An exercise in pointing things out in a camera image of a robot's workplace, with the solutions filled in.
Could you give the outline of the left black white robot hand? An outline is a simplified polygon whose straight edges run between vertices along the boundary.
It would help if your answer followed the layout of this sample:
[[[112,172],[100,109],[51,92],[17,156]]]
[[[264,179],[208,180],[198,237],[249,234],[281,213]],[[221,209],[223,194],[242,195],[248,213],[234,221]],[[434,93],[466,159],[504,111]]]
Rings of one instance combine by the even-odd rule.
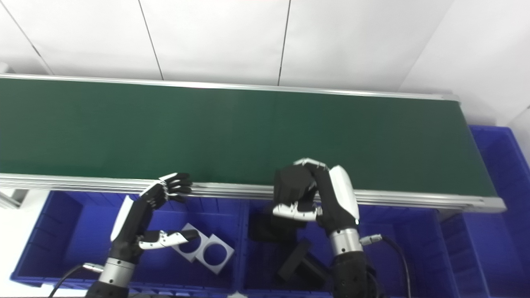
[[[199,238],[197,230],[148,231],[154,211],[169,201],[185,202],[191,193],[189,173],[174,172],[158,178],[131,203],[123,224],[112,240],[109,258],[119,264],[138,264],[144,250],[181,245]]]

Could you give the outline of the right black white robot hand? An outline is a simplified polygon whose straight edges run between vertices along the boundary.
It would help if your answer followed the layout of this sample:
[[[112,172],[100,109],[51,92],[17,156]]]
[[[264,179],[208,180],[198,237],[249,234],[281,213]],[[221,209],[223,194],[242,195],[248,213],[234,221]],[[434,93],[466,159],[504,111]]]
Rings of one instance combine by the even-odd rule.
[[[273,215],[316,221],[327,236],[356,229],[360,220],[352,182],[342,166],[329,168],[303,158],[277,170],[273,179]]]

